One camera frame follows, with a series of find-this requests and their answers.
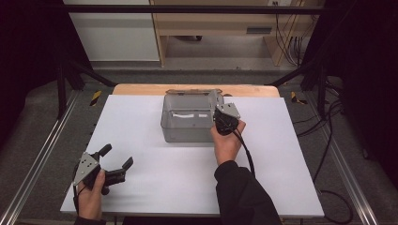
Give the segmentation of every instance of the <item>black sleeve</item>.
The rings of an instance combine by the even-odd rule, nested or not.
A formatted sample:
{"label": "black sleeve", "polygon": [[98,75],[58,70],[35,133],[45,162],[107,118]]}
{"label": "black sleeve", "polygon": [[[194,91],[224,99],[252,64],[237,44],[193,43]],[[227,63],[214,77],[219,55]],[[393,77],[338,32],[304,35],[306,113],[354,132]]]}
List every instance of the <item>black sleeve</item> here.
{"label": "black sleeve", "polygon": [[83,217],[77,217],[74,225],[106,225],[105,220],[92,220]]}
{"label": "black sleeve", "polygon": [[247,168],[226,161],[214,173],[222,224],[282,225],[272,199]]}

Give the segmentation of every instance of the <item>white wall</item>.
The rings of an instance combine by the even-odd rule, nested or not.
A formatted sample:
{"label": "white wall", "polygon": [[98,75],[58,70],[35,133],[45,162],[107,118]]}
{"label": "white wall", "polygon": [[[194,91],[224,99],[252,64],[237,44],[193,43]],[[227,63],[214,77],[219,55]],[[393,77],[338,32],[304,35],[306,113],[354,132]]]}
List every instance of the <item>white wall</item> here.
{"label": "white wall", "polygon": [[[148,0],[64,0],[82,5],[149,5]],[[149,13],[70,13],[90,61],[160,61]]]}

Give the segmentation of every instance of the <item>hand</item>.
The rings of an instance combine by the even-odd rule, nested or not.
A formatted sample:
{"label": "hand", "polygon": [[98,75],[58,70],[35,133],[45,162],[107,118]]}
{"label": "hand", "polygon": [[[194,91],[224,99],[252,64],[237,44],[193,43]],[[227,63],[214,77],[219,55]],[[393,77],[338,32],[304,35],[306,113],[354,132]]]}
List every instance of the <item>hand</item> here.
{"label": "hand", "polygon": [[[242,133],[245,127],[246,123],[239,120],[237,130]],[[225,161],[235,160],[237,158],[237,152],[242,145],[237,136],[233,133],[223,136],[217,132],[217,128],[214,125],[211,128],[210,133],[213,137],[214,153],[216,155],[217,164],[220,166]]]}
{"label": "hand", "polygon": [[79,194],[79,217],[101,220],[101,190],[105,183],[105,171],[100,170],[94,183],[93,189],[90,190],[84,186],[83,182],[80,182],[78,189]]}

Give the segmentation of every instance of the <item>metal box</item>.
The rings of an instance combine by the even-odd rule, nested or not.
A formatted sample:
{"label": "metal box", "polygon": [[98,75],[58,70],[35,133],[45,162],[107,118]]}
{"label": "metal box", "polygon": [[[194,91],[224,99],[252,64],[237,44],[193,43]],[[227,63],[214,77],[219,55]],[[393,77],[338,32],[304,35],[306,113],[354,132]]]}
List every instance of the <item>metal box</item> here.
{"label": "metal box", "polygon": [[169,90],[164,96],[161,128],[168,143],[212,143],[210,129],[221,90]]}

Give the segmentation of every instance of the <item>white tabletop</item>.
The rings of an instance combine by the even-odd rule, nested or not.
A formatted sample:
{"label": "white tabletop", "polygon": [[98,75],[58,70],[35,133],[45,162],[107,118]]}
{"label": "white tabletop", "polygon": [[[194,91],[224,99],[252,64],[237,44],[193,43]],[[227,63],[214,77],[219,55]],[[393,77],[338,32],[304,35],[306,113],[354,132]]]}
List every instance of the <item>white tabletop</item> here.
{"label": "white tabletop", "polygon": [[[225,97],[247,123],[243,139],[256,178],[281,218],[323,217],[289,113],[280,97]],[[110,143],[100,159],[107,171],[133,157],[126,182],[110,186],[104,214],[124,216],[216,217],[220,211],[214,172],[213,143],[168,143],[161,131],[163,96],[109,96],[86,149],[90,154]],[[242,148],[239,166],[249,168]],[[74,213],[72,188],[61,211]]]}

